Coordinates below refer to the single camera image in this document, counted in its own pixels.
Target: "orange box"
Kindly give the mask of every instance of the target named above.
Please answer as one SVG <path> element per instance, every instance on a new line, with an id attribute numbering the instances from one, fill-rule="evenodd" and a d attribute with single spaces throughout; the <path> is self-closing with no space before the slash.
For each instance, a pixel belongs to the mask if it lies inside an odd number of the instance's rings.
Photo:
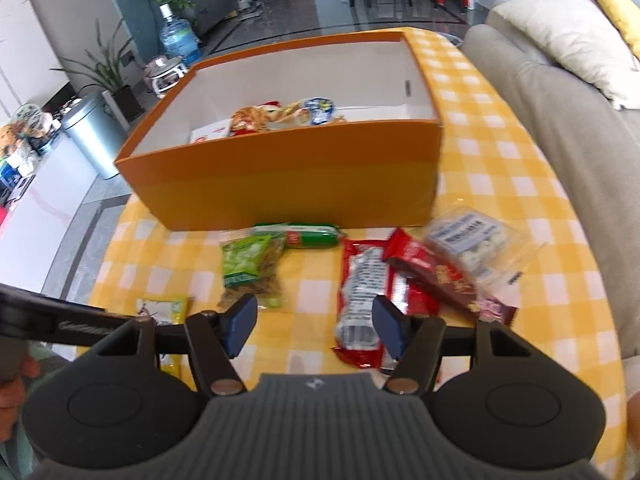
<path id="1" fill-rule="evenodd" d="M 188 144 L 192 130 L 238 108 L 316 96 L 333 100 L 348 122 Z M 171 230 L 418 225 L 430 217 L 441 130 L 402 32 L 340 34 L 198 63 L 115 164 Z"/>

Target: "blue water jug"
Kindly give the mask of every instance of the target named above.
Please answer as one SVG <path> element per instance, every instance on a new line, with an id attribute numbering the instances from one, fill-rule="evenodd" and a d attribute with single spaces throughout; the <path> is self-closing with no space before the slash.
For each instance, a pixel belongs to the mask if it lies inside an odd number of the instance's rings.
<path id="1" fill-rule="evenodd" d="M 172 56 L 180 56 L 186 66 L 202 59 L 198 48 L 198 38 L 191 30 L 188 20 L 182 20 L 174 16 L 169 4 L 160 6 L 160 12 L 164 18 L 164 27 L 160 32 L 160 41 Z"/>

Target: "green wrapped sausage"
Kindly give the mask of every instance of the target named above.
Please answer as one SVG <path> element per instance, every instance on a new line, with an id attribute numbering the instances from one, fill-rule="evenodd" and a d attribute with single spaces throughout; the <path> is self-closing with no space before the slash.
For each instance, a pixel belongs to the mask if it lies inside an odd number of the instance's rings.
<path id="1" fill-rule="evenodd" d="M 342 238 L 340 229 L 331 224 L 258 224 L 255 233 L 284 232 L 286 247 L 292 249 L 327 249 L 335 247 Z"/>

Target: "sofa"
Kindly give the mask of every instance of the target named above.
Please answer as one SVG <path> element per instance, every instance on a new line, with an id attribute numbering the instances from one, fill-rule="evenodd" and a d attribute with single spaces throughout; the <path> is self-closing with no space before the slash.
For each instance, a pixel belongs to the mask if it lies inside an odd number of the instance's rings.
<path id="1" fill-rule="evenodd" d="M 462 51 L 551 163 L 600 267 L 618 331 L 627 395 L 640 392 L 640 110 L 601 92 L 491 10 Z"/>

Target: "human hand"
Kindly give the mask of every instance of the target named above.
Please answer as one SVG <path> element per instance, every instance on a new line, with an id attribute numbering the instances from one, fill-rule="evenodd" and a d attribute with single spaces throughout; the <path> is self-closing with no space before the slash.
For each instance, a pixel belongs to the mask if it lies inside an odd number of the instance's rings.
<path id="1" fill-rule="evenodd" d="M 20 375 L 10 383 L 0 385 L 0 442 L 11 438 L 14 424 L 20 415 L 20 407 L 26 399 L 22 376 L 35 378 L 40 374 L 40 365 L 30 355 L 20 367 Z"/>

